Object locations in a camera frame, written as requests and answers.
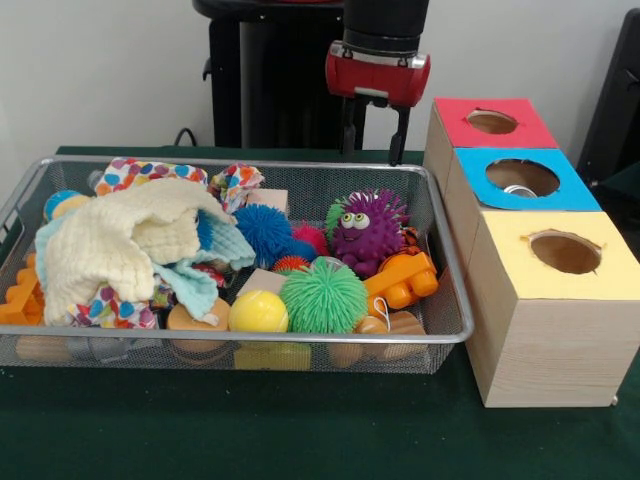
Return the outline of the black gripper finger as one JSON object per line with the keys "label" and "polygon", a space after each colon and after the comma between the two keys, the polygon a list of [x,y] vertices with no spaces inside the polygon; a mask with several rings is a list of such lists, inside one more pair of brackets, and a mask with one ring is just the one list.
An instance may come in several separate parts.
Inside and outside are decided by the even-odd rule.
{"label": "black gripper finger", "polygon": [[351,156],[355,151],[357,128],[355,125],[355,111],[357,101],[355,98],[345,97],[342,112],[342,144],[341,153]]}
{"label": "black gripper finger", "polygon": [[391,137],[388,163],[390,166],[402,164],[406,136],[409,126],[410,108],[405,106],[393,106],[393,110],[398,114],[396,132]]}

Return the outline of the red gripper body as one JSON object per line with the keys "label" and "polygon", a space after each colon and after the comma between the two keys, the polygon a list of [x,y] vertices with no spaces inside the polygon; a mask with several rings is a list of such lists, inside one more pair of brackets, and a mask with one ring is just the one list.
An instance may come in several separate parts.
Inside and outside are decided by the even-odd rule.
{"label": "red gripper body", "polygon": [[331,94],[382,98],[392,106],[414,107],[422,98],[431,70],[429,55],[388,57],[362,53],[334,41],[325,75]]}

